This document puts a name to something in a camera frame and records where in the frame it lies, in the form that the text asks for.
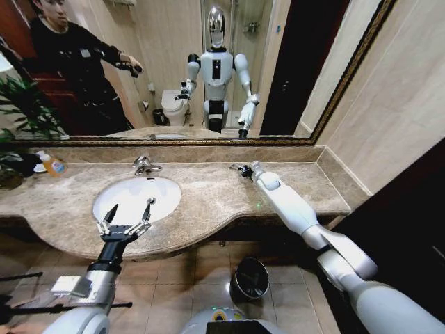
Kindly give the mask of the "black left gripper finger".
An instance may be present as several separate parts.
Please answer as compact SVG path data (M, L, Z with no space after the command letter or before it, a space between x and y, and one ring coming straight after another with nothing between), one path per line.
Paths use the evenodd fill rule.
M153 205L152 200L147 201L147 206L145 208L145 211L143 212L142 218L140 222L131 228L129 228L129 235L136 234L138 237L140 237L142 234L144 234L150 227L151 223L149 221L151 216L151 206Z
M118 204L115 204L105 215L102 220L97 221L97 229L100 235L110 234L111 222L118 209Z

